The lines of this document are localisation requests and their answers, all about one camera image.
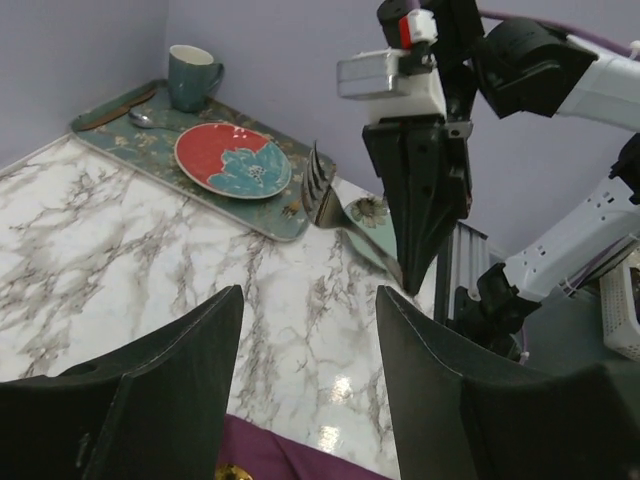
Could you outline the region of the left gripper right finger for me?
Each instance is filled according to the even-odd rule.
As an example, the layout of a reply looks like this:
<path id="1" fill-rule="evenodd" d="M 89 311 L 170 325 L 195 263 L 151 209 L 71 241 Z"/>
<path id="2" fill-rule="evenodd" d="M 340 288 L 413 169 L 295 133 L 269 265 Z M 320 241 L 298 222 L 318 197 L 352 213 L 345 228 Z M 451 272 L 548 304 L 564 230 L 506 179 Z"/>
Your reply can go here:
<path id="1" fill-rule="evenodd" d="M 376 318 L 404 479 L 635 479 L 639 367 L 550 376 L 429 319 L 393 288 Z"/>

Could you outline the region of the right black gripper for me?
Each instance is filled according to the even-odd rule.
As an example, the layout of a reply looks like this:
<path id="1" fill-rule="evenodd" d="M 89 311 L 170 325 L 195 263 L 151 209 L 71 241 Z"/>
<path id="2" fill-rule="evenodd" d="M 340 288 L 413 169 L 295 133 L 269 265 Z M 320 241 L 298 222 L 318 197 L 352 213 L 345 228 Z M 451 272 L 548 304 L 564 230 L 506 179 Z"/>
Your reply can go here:
<path id="1" fill-rule="evenodd" d="M 387 118 L 362 130 L 393 220 L 403 289 L 415 295 L 443 242 L 468 217 L 471 124 Z"/>

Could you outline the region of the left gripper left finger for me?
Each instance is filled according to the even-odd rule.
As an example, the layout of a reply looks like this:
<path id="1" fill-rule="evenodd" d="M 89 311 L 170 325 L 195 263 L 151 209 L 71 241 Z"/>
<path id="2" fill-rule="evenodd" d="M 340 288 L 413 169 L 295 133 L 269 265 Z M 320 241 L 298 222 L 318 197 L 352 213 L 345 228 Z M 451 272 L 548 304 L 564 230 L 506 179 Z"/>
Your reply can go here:
<path id="1" fill-rule="evenodd" d="M 229 286 L 55 376 L 1 386 L 5 479 L 210 479 L 244 309 Z"/>

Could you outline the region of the gold spoon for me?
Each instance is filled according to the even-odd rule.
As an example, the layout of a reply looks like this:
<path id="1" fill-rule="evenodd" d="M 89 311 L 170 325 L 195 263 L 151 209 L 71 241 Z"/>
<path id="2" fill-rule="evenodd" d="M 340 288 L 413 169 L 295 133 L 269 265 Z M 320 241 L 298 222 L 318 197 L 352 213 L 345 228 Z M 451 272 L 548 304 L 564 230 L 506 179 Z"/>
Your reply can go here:
<path id="1" fill-rule="evenodd" d="M 215 470 L 215 480 L 253 480 L 253 476 L 244 468 L 235 464 L 220 465 Z"/>

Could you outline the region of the silver fork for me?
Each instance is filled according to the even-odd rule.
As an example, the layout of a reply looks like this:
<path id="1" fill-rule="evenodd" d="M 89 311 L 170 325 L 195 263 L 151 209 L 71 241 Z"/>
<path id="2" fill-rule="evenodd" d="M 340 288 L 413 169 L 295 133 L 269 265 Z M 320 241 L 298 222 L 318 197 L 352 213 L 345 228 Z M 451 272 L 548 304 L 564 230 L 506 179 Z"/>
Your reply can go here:
<path id="1" fill-rule="evenodd" d="M 379 258 L 393 279 L 403 284 L 403 274 L 396 259 L 386 253 L 366 233 L 351 220 L 345 212 L 332 186 L 333 173 L 321 165 L 314 141 L 303 173 L 301 202 L 309 221 L 320 229 L 342 229 L 360 238 Z"/>

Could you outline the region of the purple cloth napkin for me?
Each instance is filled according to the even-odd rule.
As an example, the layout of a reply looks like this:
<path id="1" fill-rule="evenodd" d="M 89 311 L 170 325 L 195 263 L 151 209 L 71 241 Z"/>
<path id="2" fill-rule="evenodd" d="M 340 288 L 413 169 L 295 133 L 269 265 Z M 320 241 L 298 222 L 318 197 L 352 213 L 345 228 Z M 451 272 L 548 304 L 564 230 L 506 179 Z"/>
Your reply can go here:
<path id="1" fill-rule="evenodd" d="M 227 415 L 216 468 L 235 464 L 253 479 L 357 479 L 384 477 L 349 461 L 297 443 L 238 417 Z"/>

